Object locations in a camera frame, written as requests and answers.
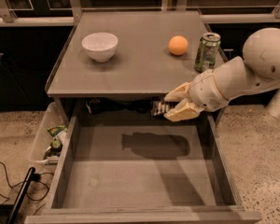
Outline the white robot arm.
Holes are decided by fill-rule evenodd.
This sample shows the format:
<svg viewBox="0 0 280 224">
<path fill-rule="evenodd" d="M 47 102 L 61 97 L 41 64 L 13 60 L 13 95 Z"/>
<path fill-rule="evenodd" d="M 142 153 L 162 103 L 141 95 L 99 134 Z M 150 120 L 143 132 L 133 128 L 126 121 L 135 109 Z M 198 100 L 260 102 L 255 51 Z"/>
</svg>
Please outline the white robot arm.
<svg viewBox="0 0 280 224">
<path fill-rule="evenodd" d="M 280 29 L 264 28 L 246 40 L 242 56 L 208 69 L 166 94 L 164 100 L 176 106 L 164 116 L 170 121 L 195 119 L 201 112 L 217 111 L 240 96 L 279 88 Z"/>
</svg>

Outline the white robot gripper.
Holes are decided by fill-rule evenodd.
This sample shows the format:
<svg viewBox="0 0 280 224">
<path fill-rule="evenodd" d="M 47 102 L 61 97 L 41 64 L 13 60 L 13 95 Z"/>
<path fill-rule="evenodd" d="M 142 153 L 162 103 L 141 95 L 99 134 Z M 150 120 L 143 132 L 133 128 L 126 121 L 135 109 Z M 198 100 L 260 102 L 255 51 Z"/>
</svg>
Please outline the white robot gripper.
<svg viewBox="0 0 280 224">
<path fill-rule="evenodd" d="M 210 69 L 200 73 L 191 83 L 185 82 L 167 93 L 164 101 L 179 102 L 164 114 L 172 122 L 195 119 L 204 110 L 214 112 L 229 103 L 217 87 L 214 71 Z"/>
</svg>

